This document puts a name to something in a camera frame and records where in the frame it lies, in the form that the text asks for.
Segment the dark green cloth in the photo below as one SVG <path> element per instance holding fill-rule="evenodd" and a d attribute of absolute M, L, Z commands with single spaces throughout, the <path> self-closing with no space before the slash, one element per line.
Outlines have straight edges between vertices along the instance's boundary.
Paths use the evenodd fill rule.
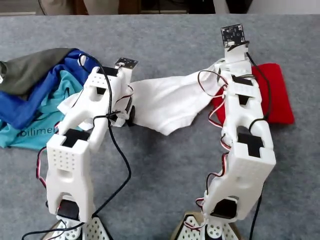
<path fill-rule="evenodd" d="M 0 61 L 0 91 L 23 99 L 30 89 L 74 48 L 53 48 Z"/>

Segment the white cloth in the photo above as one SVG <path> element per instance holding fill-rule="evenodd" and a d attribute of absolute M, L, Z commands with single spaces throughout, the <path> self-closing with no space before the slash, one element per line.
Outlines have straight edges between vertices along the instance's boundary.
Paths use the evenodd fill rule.
<path fill-rule="evenodd" d="M 214 71 L 214 64 L 204 70 Z M 201 89 L 198 73 L 132 82 L 135 106 L 133 122 L 166 136 L 191 125 L 197 114 L 212 99 Z M 200 82 L 212 96 L 220 89 L 214 73 L 201 72 Z"/>

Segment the small wheel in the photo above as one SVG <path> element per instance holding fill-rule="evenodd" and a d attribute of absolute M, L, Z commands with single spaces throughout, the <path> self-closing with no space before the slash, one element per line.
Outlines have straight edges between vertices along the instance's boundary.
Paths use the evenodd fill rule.
<path fill-rule="evenodd" d="M 132 127 L 134 125 L 135 116 L 136 116 L 136 107 L 133 105 L 131 108 L 131 112 L 129 114 L 129 119 L 126 121 L 129 127 Z"/>

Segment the circuit board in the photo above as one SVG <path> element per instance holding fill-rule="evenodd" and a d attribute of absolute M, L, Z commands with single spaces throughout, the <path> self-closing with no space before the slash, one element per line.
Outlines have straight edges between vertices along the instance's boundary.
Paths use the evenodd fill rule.
<path fill-rule="evenodd" d="M 232 45 L 241 45 L 246 41 L 242 24 L 222 27 L 221 35 L 224 48 L 229 48 Z"/>

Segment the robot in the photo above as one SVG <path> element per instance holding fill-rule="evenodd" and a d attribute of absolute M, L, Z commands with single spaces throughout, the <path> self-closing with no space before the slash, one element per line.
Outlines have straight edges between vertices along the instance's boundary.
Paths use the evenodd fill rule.
<path fill-rule="evenodd" d="M 204 196 L 196 200 L 203 221 L 186 215 L 176 240 L 237 240 L 229 224 L 246 218 L 276 164 L 243 26 L 223 27 L 221 33 L 224 58 L 214 65 L 213 73 L 223 88 L 225 121 L 222 125 L 210 119 L 215 110 L 209 121 L 221 128 L 220 141 L 227 152 L 222 155 L 222 170 L 208 175 Z M 209 183 L 211 175 L 215 177 Z"/>
<path fill-rule="evenodd" d="M 108 121 L 116 127 L 132 123 L 135 106 L 130 82 L 137 63 L 120 58 L 113 68 L 94 67 L 82 92 L 57 125 L 58 131 L 46 144 L 48 210 L 61 220 L 58 229 L 74 228 L 53 232 L 52 239 L 111 239 L 95 212 L 90 156 L 99 150 Z"/>

